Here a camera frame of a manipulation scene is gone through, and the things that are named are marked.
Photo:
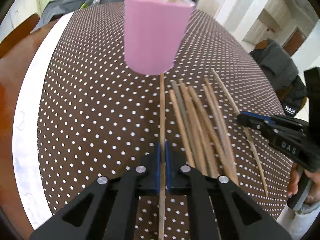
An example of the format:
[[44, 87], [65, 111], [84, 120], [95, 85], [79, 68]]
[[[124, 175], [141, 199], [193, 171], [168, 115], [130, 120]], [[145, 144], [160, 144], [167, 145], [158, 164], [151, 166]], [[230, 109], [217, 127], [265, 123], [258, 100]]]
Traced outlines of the right hand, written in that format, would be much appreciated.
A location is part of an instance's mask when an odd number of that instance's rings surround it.
[[319, 202], [319, 171], [312, 173], [293, 163], [287, 194], [287, 204], [293, 210], [298, 210], [303, 204], [311, 206]]

